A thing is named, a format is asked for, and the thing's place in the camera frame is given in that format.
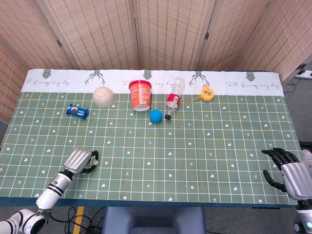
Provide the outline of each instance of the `woven panel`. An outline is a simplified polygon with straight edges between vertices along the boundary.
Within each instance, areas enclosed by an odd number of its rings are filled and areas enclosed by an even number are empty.
[[[9,122],[27,71],[0,47],[0,119]]]
[[[0,21],[0,36],[30,68],[71,68],[27,0],[1,1]]]
[[[311,22],[311,0],[274,1],[238,69],[273,71],[284,80],[312,54]]]
[[[138,69],[127,0],[45,0],[81,69]]]
[[[246,45],[265,0],[225,0],[218,2],[209,27],[207,51],[200,70],[233,70],[237,55]]]
[[[208,0],[138,0],[143,69],[193,70]]]

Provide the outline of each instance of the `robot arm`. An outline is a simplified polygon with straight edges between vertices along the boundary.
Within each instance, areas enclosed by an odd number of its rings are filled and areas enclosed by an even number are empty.
[[[92,166],[85,166],[91,161]],[[64,171],[58,172],[51,180],[48,187],[38,197],[36,204],[37,213],[23,209],[13,214],[9,219],[0,222],[2,234],[17,234],[19,231],[25,234],[37,234],[50,216],[51,209],[57,200],[65,192],[73,180],[73,176],[80,173],[90,173],[98,165],[98,152],[75,148],[64,163]]]
[[[272,158],[283,178],[283,183],[276,182],[267,170],[263,170],[267,182],[298,202],[296,209],[302,224],[295,223],[295,231],[312,233],[312,177],[307,166],[294,154],[281,148],[262,150],[262,153]]]

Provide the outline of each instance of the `yellow tape measure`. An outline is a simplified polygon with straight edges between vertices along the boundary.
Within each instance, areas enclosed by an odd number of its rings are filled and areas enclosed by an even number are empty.
[[[199,98],[203,101],[211,101],[214,98],[215,94],[213,90],[209,87],[209,85],[204,85]]]

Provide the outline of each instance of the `red bottle label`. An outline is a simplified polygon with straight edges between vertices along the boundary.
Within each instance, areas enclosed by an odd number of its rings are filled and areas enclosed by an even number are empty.
[[[176,95],[176,94],[169,94],[169,97],[168,97],[167,101],[172,101],[172,102],[176,103],[177,105],[179,105],[179,103],[180,103],[180,96]]]

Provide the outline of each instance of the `blue wrapper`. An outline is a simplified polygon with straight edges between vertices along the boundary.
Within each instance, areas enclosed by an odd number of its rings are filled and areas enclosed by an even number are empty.
[[[86,117],[88,116],[88,110],[89,109],[82,109],[70,104],[69,107],[67,108],[66,114],[86,119]]]

